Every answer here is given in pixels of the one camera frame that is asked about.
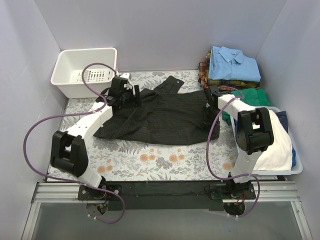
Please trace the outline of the black pinstriped long sleeve shirt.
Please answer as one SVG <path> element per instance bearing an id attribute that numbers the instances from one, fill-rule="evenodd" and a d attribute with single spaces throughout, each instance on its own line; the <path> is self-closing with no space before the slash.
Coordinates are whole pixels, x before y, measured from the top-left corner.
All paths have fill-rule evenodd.
<path id="1" fill-rule="evenodd" d="M 218 109 L 207 103 L 203 90 L 179 93 L 184 84 L 169 76 L 163 83 L 141 91 L 141 106 L 120 109 L 94 134 L 96 138 L 136 141 L 156 145 L 187 146 L 220 135 L 212 123 Z"/>

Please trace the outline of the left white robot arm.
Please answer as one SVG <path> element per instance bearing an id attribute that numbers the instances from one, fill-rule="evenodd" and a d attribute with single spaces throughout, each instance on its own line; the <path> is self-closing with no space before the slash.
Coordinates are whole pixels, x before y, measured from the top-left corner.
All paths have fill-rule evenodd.
<path id="1" fill-rule="evenodd" d="M 71 174 L 79 182 L 90 186 L 89 194 L 95 200 L 106 196 L 103 177 L 89 166 L 88 141 L 109 121 L 115 112 L 141 106 L 138 85 L 131 82 L 129 73 L 115 76 L 111 86 L 100 93 L 90 110 L 66 131 L 52 136 L 50 165 Z"/>

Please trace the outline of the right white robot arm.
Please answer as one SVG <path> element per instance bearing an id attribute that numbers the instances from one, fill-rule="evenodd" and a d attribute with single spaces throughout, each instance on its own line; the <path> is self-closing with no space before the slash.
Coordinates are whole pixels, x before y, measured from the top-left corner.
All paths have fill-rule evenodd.
<path id="1" fill-rule="evenodd" d="M 204 90 L 207 110 L 215 115 L 206 142 L 205 158 L 209 172 L 225 184 L 227 195 L 237 199 L 251 190 L 254 167 L 262 152 L 274 143 L 274 134 L 269 110 L 250 106 L 230 91 L 219 91 L 217 86 Z M 218 177 L 210 167 L 209 149 L 212 133 L 220 115 L 226 112 L 237 121 L 236 144 L 240 148 L 235 165 L 228 177 Z"/>

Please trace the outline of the plaid folded shirt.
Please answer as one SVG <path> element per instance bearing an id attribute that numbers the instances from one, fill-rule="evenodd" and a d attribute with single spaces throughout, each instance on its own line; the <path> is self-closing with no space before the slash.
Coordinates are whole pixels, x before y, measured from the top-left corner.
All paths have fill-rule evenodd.
<path id="1" fill-rule="evenodd" d="M 208 51 L 206 54 L 206 60 L 198 63 L 198 82 L 200 84 L 200 87 L 206 89 L 209 86 L 217 85 L 223 88 L 233 87 L 239 90 L 260 88 L 259 82 L 252 82 L 246 80 L 209 79 L 210 57 L 211 53 Z"/>

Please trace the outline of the light blue folded shirt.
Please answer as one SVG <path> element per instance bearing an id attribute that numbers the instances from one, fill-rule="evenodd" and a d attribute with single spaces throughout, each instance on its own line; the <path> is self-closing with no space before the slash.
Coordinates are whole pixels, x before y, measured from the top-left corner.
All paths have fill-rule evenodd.
<path id="1" fill-rule="evenodd" d="M 259 83 L 261 75 L 257 61 L 239 49 L 213 46 L 210 51 L 210 80 L 239 80 Z"/>

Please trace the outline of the green folded shirt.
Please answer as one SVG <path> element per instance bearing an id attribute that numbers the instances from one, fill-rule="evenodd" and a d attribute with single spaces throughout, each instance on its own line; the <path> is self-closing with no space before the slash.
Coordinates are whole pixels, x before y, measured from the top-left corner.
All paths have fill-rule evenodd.
<path id="1" fill-rule="evenodd" d="M 240 91 L 232 91 L 232 94 L 236 97 L 241 96 L 240 93 L 244 96 L 240 100 L 250 106 L 272 106 L 263 89 L 246 88 Z"/>

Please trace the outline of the white plastic bin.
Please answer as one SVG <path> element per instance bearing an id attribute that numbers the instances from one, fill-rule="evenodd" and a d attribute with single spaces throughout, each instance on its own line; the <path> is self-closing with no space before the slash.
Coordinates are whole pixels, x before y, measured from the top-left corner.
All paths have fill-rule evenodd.
<path id="1" fill-rule="evenodd" d="M 68 99 L 94 98 L 97 95 L 84 83 L 100 93 L 111 86 L 115 74 L 103 65 L 90 66 L 82 73 L 92 63 L 103 63 L 116 70 L 117 50 L 113 47 L 63 50 L 58 55 L 50 82 Z"/>

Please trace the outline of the floral table mat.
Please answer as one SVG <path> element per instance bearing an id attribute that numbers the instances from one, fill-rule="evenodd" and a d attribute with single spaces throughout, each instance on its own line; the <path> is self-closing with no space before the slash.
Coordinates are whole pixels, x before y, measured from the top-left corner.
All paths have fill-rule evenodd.
<path id="1" fill-rule="evenodd" d="M 131 81 L 140 90 L 153 90 L 169 76 L 182 80 L 178 93 L 202 90 L 197 70 L 132 72 Z M 74 98 L 64 107 L 66 114 L 87 112 L 94 98 Z M 108 181 L 213 180 L 206 164 L 206 142 L 187 146 L 103 140 L 92 137 L 87 146 L 90 167 Z M 232 127 L 220 120 L 219 138 L 211 141 L 209 164 L 219 177 L 227 177 L 238 151 Z"/>

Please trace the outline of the white garment in basket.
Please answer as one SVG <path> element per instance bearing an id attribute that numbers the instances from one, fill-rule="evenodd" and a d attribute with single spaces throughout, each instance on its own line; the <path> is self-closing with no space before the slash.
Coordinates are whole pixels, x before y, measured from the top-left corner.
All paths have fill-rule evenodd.
<path id="1" fill-rule="evenodd" d="M 263 151 L 254 166 L 254 171 L 289 171 L 293 163 L 293 146 L 289 134 L 273 110 L 268 110 L 273 132 L 273 144 Z"/>

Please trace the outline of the light grey laundry basket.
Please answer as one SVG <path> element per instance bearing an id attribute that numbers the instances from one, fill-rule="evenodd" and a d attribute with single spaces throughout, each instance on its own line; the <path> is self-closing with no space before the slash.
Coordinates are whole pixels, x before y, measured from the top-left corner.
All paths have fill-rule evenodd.
<path id="1" fill-rule="evenodd" d="M 273 111 L 274 113 L 282 111 L 275 106 L 265 106 L 265 108 L 268 108 L 269 110 Z M 291 169 L 288 169 L 288 170 L 280 170 L 279 168 L 275 168 L 275 169 L 268 168 L 267 170 L 260 170 L 260 169 L 256 169 L 257 165 L 258 165 L 258 162 L 256 163 L 252 173 L 254 175 L 260 175 L 260 176 L 281 176 L 281 175 L 282 176 L 290 176 L 290 175 L 300 174 L 303 170 L 302 161 L 301 161 L 300 156 L 297 152 L 296 152 L 296 166 L 291 167 Z"/>

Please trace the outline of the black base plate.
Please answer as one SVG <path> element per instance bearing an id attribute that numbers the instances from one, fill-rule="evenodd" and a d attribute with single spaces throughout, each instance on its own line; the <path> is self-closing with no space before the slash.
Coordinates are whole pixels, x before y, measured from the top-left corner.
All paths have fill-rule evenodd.
<path id="1" fill-rule="evenodd" d="M 252 183 L 233 189 L 218 180 L 182 181 L 106 181 L 98 191 L 81 185 L 77 199 L 83 202 L 107 202 L 109 211 L 126 210 L 187 210 L 222 211 L 223 201 L 241 203 L 255 200 Z"/>

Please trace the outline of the aluminium rail frame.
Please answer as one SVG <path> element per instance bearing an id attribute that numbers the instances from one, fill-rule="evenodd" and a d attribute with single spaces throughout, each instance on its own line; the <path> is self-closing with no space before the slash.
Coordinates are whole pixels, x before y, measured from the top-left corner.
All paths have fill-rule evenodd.
<path id="1" fill-rule="evenodd" d="M 311 240 L 312 234 L 302 210 L 301 197 L 294 181 L 261 181 L 260 191 L 253 182 L 254 191 L 259 194 L 259 202 L 289 202 L 303 240 Z M 22 234 L 23 240 L 33 236 L 40 206 L 42 203 L 100 203 L 101 200 L 87 200 L 88 191 L 82 186 L 71 182 L 37 183 L 32 199 L 31 209 Z"/>

